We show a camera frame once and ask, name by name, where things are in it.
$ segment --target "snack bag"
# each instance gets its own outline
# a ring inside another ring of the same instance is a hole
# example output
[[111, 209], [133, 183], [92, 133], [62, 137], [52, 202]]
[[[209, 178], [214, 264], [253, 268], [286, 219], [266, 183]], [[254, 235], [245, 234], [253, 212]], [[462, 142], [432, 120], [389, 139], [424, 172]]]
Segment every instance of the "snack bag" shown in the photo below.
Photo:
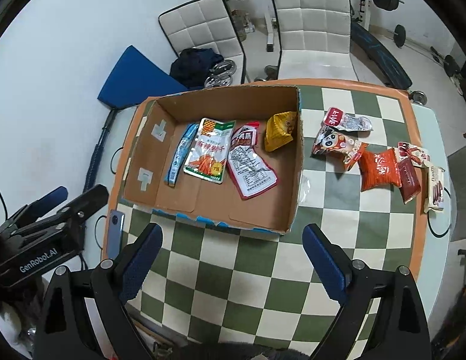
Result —
[[362, 192], [382, 184], [402, 186], [394, 148], [379, 154], [365, 151], [360, 158], [359, 165]]
[[312, 154], [325, 154], [327, 152], [337, 152], [344, 155], [343, 165], [345, 170], [350, 170], [360, 159], [368, 146], [367, 143], [353, 139], [330, 126], [323, 125], [316, 136]]
[[426, 162], [425, 165], [428, 167], [428, 195], [425, 199], [425, 205], [423, 211], [425, 214], [429, 210], [442, 212], [444, 209], [444, 173], [445, 170], [438, 166], [434, 166], [431, 162]]
[[343, 131], [371, 131], [373, 127], [366, 116], [351, 116], [339, 108], [330, 107], [323, 123]]
[[425, 161], [430, 161], [428, 151], [408, 142], [398, 142], [398, 149], [395, 150], [398, 162], [410, 158], [415, 167], [426, 167]]
[[165, 176], [165, 183], [170, 187], [174, 187], [176, 184], [176, 179], [178, 178], [178, 173], [180, 172], [181, 165], [188, 155], [188, 149], [190, 148], [191, 142], [195, 138], [196, 132], [198, 131], [199, 124], [191, 123], [187, 126], [186, 130], [183, 133], [183, 137], [176, 148], [173, 159], [171, 160], [170, 168], [168, 173]]
[[239, 128], [231, 138], [228, 169], [243, 200], [253, 198], [278, 183], [278, 178], [253, 148], [258, 140], [258, 122]]
[[201, 119], [195, 145], [191, 148], [183, 171], [217, 184], [223, 182], [226, 159], [235, 121]]
[[398, 170], [400, 171], [400, 179], [402, 180], [400, 193], [402, 194], [403, 203], [407, 204], [420, 193], [420, 181], [409, 158], [405, 158], [398, 163]]
[[265, 150], [272, 152], [293, 140], [296, 112], [275, 114], [266, 123]]

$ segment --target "yellow snack package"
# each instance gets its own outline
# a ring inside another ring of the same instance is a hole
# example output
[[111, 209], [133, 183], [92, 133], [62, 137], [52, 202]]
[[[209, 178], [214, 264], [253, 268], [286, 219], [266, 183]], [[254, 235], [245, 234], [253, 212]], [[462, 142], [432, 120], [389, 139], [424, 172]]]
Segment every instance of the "yellow snack package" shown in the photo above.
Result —
[[265, 150], [272, 152], [293, 140], [296, 112], [275, 114], [266, 123]]

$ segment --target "floor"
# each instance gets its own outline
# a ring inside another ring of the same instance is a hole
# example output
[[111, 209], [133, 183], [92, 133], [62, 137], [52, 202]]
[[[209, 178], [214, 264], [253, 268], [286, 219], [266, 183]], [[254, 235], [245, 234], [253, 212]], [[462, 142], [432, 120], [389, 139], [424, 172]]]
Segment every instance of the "floor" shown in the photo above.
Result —
[[[377, 38], [410, 76], [413, 82], [411, 89], [426, 94], [427, 107], [433, 109], [440, 125], [446, 155], [465, 146], [466, 140], [463, 138], [463, 133], [466, 132], [465, 101], [445, 74], [443, 67], [436, 63], [426, 50], [412, 44], [398, 48], [391, 39], [382, 35], [377, 35]], [[278, 64], [280, 46], [276, 33], [274, 52], [266, 52], [266, 35], [261, 31], [247, 34], [243, 47], [247, 54], [247, 71], [251, 80], [255, 77], [266, 78], [263, 71], [265, 66]], [[353, 66], [360, 81], [384, 85], [386, 79], [378, 67], [353, 42], [351, 53]]]

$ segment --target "white leather cushion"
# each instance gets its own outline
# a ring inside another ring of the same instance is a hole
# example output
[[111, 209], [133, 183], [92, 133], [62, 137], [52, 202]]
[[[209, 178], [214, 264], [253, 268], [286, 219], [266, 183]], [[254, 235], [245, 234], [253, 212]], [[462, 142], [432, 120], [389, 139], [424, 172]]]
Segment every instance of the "white leather cushion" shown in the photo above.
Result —
[[350, 0], [274, 0], [282, 50], [350, 52]]
[[173, 49], [212, 48], [236, 63], [232, 85], [240, 84], [244, 54], [223, 0], [199, 0], [160, 15], [159, 23]]
[[296, 78], [358, 81], [349, 54], [282, 50], [278, 79]]

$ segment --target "open cardboard box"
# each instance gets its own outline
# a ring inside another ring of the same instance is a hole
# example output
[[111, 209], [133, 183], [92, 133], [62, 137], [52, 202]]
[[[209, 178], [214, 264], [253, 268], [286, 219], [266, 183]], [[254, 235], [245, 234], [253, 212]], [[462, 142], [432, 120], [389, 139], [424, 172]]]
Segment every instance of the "open cardboard box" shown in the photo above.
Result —
[[[152, 207], [156, 212], [193, 221], [247, 230], [284, 234], [295, 217], [303, 165], [301, 118], [297, 117], [293, 142], [266, 152], [267, 120], [286, 111], [299, 112], [299, 91], [294, 86], [235, 86], [185, 92], [158, 98], [134, 148], [124, 198]], [[215, 184], [181, 170], [175, 187], [165, 184], [176, 147], [188, 123], [203, 117], [236, 120], [235, 130], [259, 121], [256, 152], [278, 175], [278, 185], [259, 196], [242, 200], [226, 172]]]

